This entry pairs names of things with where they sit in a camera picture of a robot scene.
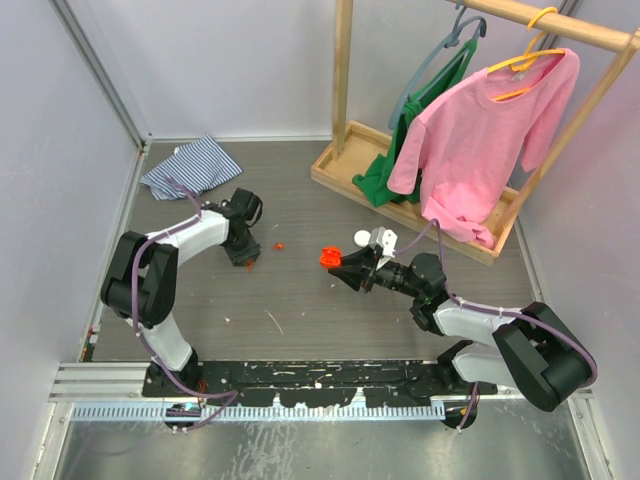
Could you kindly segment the orange earbud charging case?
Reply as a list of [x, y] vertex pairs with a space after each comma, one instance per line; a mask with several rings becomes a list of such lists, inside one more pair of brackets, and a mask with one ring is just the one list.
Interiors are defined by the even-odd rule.
[[338, 268], [342, 265], [342, 252], [336, 246], [326, 246], [321, 250], [319, 263], [324, 269]]

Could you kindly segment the white earbud charging case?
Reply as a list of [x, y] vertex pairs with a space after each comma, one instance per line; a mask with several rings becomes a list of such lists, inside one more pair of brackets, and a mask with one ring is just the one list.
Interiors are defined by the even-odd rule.
[[353, 241], [359, 248], [364, 248], [369, 245], [371, 239], [371, 232], [368, 230], [358, 230], [353, 236]]

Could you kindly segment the wooden clothes rack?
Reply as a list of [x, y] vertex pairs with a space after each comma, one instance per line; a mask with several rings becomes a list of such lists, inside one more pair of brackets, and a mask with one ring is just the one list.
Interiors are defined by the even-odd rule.
[[[488, 249], [476, 242], [460, 243], [450, 237], [444, 239], [450, 248], [484, 265], [491, 265], [500, 256], [525, 201], [639, 51], [639, 33], [627, 34], [517, 1], [462, 1], [460, 4], [616, 54], [598, 84], [553, 142], [547, 158], [531, 173], [521, 190], [516, 191], [511, 187], [503, 190], [497, 205], [484, 222], [494, 236], [494, 247]], [[346, 120], [352, 17], [353, 3], [338, 1], [335, 16], [332, 141], [311, 166], [311, 178], [370, 207], [371, 203], [352, 183], [352, 178], [364, 172], [376, 155], [388, 149], [391, 137], [359, 122]]]

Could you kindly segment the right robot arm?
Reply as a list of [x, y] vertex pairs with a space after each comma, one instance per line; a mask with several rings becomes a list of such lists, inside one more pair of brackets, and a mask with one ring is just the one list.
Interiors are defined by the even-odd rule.
[[355, 291], [375, 286], [412, 298], [417, 326], [461, 343], [440, 356], [438, 379], [459, 394], [472, 383], [510, 386], [536, 408], [551, 412], [597, 378], [593, 356], [546, 304], [502, 309], [451, 293], [440, 258], [419, 253], [409, 265], [382, 257], [381, 247], [342, 256], [325, 249], [321, 265]]

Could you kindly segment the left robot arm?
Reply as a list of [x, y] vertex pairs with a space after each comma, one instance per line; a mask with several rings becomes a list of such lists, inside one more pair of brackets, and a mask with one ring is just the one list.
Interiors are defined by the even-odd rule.
[[260, 245], [251, 228], [263, 211], [259, 196], [242, 188], [220, 203], [190, 199], [196, 213], [186, 220], [121, 235], [100, 291], [101, 302], [131, 325], [150, 354], [149, 379], [178, 396], [202, 396], [205, 388], [197, 352], [173, 315], [179, 267], [212, 247], [223, 248], [234, 266], [255, 263]]

